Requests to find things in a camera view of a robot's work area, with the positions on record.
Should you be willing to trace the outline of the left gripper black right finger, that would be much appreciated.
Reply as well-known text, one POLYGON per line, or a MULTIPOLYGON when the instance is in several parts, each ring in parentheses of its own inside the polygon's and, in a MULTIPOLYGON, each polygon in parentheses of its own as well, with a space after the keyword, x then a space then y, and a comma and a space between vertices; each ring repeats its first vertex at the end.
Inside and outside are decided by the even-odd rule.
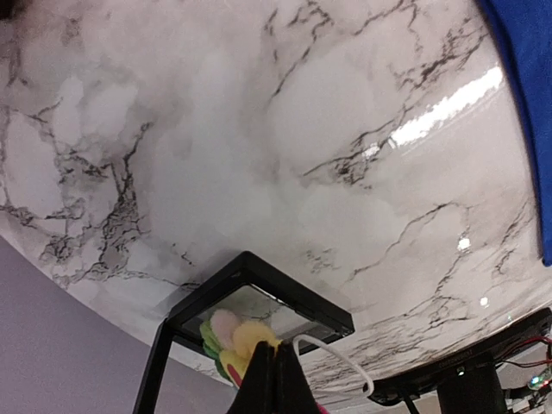
POLYGON ((282 342, 275 357, 275 404, 282 414, 318 414, 319 407, 289 342, 282 342))

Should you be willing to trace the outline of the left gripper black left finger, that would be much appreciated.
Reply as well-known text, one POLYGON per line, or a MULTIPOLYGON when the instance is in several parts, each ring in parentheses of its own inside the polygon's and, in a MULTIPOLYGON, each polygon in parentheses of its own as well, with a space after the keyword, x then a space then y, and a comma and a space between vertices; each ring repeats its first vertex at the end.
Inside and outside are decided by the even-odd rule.
POLYGON ((271 414, 275 412, 276 348, 258 342, 230 414, 271 414))

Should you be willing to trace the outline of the blue printed t-shirt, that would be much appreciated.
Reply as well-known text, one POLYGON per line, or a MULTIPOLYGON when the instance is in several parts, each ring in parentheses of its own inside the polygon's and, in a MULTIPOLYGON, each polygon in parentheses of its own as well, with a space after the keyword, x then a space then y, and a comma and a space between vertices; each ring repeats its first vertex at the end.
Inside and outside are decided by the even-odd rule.
POLYGON ((530 154, 543 264, 551 265, 551 2, 479 1, 503 61, 530 154))

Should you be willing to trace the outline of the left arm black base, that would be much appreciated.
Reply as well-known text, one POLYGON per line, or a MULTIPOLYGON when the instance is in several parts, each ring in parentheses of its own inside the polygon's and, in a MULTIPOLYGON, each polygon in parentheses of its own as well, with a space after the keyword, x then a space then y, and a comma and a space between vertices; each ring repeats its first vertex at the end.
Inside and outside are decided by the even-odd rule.
POLYGON ((436 392, 442 413, 507 413, 498 366, 538 343, 551 362, 551 309, 544 308, 500 332, 431 363, 378 379, 369 397, 377 405, 404 403, 416 413, 415 399, 436 392))

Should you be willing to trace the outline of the black box with flower brooch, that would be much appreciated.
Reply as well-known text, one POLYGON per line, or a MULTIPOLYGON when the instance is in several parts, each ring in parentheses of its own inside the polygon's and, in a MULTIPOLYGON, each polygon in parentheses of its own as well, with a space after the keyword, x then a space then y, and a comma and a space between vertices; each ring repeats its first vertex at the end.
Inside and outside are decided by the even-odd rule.
POLYGON ((220 379, 239 387, 244 350, 233 343, 242 325, 262 323, 285 341, 306 334, 331 344, 354 333, 351 314, 251 252, 243 252, 173 306, 156 331, 135 413, 157 405, 173 344, 202 356, 220 379))

